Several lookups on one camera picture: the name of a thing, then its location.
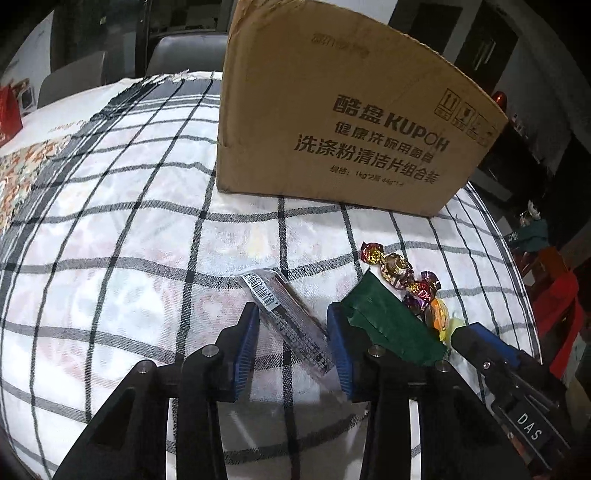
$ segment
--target barcode label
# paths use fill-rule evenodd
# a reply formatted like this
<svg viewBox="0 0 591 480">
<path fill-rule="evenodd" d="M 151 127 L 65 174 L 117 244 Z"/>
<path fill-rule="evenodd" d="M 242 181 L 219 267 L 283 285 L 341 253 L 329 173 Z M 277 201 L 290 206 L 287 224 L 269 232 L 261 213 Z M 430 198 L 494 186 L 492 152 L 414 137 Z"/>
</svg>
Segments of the barcode label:
<svg viewBox="0 0 591 480">
<path fill-rule="evenodd" d="M 277 297 L 273 295 L 273 292 L 265 285 L 261 277 L 254 273 L 245 273 L 242 275 L 242 279 L 251 289 L 252 294 L 258 298 L 267 310 L 271 311 L 280 305 Z"/>
</svg>

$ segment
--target plaid tablecloth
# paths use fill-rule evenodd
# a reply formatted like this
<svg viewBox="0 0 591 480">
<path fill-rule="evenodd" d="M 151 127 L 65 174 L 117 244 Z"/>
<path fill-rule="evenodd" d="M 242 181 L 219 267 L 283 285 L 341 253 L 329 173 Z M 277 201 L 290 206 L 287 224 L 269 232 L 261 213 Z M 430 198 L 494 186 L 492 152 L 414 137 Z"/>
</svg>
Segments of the plaid tablecloth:
<svg viewBox="0 0 591 480">
<path fill-rule="evenodd" d="M 434 271 L 452 314 L 540 357 L 518 271 L 470 185 L 432 219 L 220 193 L 219 94 L 220 74 L 122 92 L 49 162 L 1 239 L 1 419 L 42 477 L 136 362 L 182 361 L 237 321 L 249 295 L 234 275 L 249 268 L 280 268 L 324 320 L 368 268 L 361 243 L 380 242 Z M 490 402 L 476 371 L 451 361 Z M 359 478 L 365 405 L 319 386 L 264 326 L 252 382 L 219 411 L 230 478 Z M 175 418 L 171 402 L 169 478 Z"/>
</svg>

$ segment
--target wall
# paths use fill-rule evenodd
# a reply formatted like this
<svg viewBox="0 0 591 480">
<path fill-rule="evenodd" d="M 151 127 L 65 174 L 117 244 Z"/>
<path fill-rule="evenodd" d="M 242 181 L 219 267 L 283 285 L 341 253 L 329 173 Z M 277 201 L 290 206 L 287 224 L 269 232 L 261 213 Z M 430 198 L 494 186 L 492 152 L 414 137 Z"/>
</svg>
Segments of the wall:
<svg viewBox="0 0 591 480">
<path fill-rule="evenodd" d="M 0 79 L 0 85 L 4 86 L 11 80 L 19 82 L 29 78 L 30 84 L 33 86 L 35 103 L 39 98 L 39 89 L 43 80 L 51 73 L 50 39 L 52 22 L 53 11 L 29 34 Z"/>
<path fill-rule="evenodd" d="M 449 62 L 454 63 L 462 49 L 462 45 L 464 45 L 472 22 L 476 18 L 476 13 L 481 2 L 482 0 L 398 0 L 392 17 L 392 26 L 401 32 L 408 33 L 413 25 L 414 18 L 417 16 L 418 6 L 421 3 L 462 7 L 460 18 L 457 19 L 456 26 L 443 51 L 443 56 Z"/>
<path fill-rule="evenodd" d="M 591 152 L 591 86 L 550 26 L 523 0 L 490 0 L 503 10 L 562 105 L 577 139 Z"/>
<path fill-rule="evenodd" d="M 517 113 L 528 135 L 537 133 L 534 152 L 556 172 L 570 141 L 569 120 L 523 38 L 517 41 L 495 90 L 507 95 L 507 116 Z"/>
<path fill-rule="evenodd" d="M 397 0 L 321 0 L 328 4 L 348 8 L 379 22 L 388 24 Z"/>
</svg>

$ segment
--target green package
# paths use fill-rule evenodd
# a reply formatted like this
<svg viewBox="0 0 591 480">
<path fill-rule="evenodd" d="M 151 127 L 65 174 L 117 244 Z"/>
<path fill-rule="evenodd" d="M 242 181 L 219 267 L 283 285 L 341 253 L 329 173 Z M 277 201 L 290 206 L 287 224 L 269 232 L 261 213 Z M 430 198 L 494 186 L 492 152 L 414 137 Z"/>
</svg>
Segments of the green package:
<svg viewBox="0 0 591 480">
<path fill-rule="evenodd" d="M 432 365 L 447 351 L 438 332 L 416 318 L 369 270 L 341 305 L 351 325 L 407 362 Z"/>
</svg>

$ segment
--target chair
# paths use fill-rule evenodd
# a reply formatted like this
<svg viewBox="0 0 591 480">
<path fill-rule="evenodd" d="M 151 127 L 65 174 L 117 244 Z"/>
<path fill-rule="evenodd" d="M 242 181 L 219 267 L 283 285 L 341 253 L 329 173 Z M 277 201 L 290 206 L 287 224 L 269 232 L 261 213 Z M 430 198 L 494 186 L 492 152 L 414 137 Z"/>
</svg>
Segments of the chair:
<svg viewBox="0 0 591 480">
<path fill-rule="evenodd" d="M 534 284 L 526 289 L 540 337 L 542 360 L 560 379 L 584 322 L 584 311 L 577 299 L 577 277 L 555 247 L 514 258 L 521 278 L 529 272 L 534 276 Z"/>
<path fill-rule="evenodd" d="M 577 277 L 568 271 L 557 278 L 532 303 L 544 364 L 558 379 L 569 362 L 574 340 L 584 324 L 585 313 L 577 299 Z"/>
<path fill-rule="evenodd" d="M 52 72 L 41 84 L 37 108 L 104 85 L 105 56 L 105 51 L 97 51 Z"/>
<path fill-rule="evenodd" d="M 223 59 L 228 43 L 227 34 L 184 33 L 162 38 L 152 54 L 146 75 L 218 71 L 223 69 Z"/>
<path fill-rule="evenodd" d="M 556 279 L 569 271 L 562 255 L 555 247 L 543 248 L 536 254 L 524 253 L 522 256 L 514 255 L 521 278 L 529 272 L 534 276 L 534 284 L 526 286 L 528 297 L 531 301 L 552 285 Z"/>
</svg>

